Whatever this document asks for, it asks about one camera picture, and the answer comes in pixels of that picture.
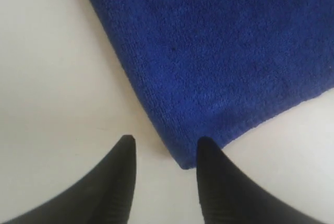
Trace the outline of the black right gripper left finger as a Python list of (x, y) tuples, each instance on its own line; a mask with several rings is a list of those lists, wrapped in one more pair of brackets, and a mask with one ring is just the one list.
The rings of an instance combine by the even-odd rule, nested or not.
[(128, 223), (136, 184), (136, 143), (122, 136), (82, 179), (9, 223)]

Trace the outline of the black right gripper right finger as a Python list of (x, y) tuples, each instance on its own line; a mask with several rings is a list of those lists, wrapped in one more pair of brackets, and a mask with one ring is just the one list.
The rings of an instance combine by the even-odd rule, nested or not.
[(256, 184), (209, 137), (197, 143), (196, 177), (205, 223), (319, 223)]

